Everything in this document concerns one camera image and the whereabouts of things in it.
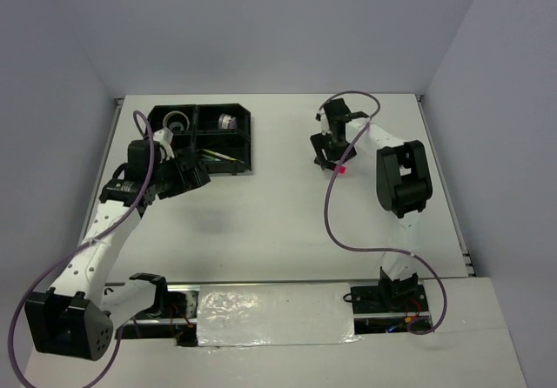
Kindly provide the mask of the small clear tape roll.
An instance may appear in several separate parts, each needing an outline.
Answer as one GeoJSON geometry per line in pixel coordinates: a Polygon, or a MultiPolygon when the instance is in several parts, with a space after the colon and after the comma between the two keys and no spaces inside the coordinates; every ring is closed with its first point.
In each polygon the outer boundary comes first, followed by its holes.
{"type": "Polygon", "coordinates": [[[178,121],[173,121],[169,123],[168,127],[173,132],[186,131],[188,128],[187,124],[183,124],[182,122],[178,122],[178,121]]]}

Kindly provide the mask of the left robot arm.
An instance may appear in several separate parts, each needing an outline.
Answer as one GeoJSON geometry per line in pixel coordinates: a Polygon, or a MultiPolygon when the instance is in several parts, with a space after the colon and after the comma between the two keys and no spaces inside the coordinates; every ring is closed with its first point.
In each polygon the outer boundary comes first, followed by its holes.
{"type": "Polygon", "coordinates": [[[174,150],[165,139],[132,141],[126,162],[101,191],[84,248],[47,291],[33,291],[25,299],[36,350],[97,361],[117,328],[138,313],[163,316],[171,305],[164,277],[137,272],[112,293],[105,290],[107,278],[150,205],[209,181],[203,162],[191,148],[174,150]]]}

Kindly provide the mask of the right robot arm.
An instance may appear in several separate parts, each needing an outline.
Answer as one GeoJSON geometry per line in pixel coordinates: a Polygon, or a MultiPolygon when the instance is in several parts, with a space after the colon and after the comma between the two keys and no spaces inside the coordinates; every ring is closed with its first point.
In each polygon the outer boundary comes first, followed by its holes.
{"type": "Polygon", "coordinates": [[[352,290],[345,301],[357,312],[399,311],[418,296],[419,276],[413,253],[417,248],[419,214],[433,195],[425,145],[404,140],[370,121],[363,111],[352,112],[341,97],[325,101],[317,121],[321,132],[310,136],[314,163],[322,170],[343,174],[345,163],[359,152],[374,163],[379,206],[396,219],[393,246],[385,248],[379,264],[379,283],[371,291],[352,290]]]}

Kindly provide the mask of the yellow thin pen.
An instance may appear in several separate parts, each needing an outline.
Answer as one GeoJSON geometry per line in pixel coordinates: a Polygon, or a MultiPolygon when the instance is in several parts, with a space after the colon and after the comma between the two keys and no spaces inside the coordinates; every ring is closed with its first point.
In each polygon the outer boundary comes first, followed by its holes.
{"type": "Polygon", "coordinates": [[[242,160],[236,158],[236,157],[231,157],[229,155],[217,152],[217,151],[213,151],[213,150],[209,150],[209,149],[202,149],[201,150],[204,154],[209,155],[211,157],[215,157],[219,160],[225,160],[225,161],[229,161],[229,162],[234,162],[234,163],[243,163],[242,160]]]}

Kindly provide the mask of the large clear tape roll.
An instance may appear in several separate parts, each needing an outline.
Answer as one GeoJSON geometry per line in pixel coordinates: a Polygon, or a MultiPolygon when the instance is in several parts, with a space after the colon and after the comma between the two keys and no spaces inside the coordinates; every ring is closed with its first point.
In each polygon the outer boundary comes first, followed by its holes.
{"type": "Polygon", "coordinates": [[[168,124],[173,121],[178,121],[178,122],[182,122],[183,124],[187,124],[188,126],[187,130],[189,130],[191,125],[189,117],[181,110],[172,110],[168,112],[163,118],[163,127],[167,127],[169,129],[168,124]]]}

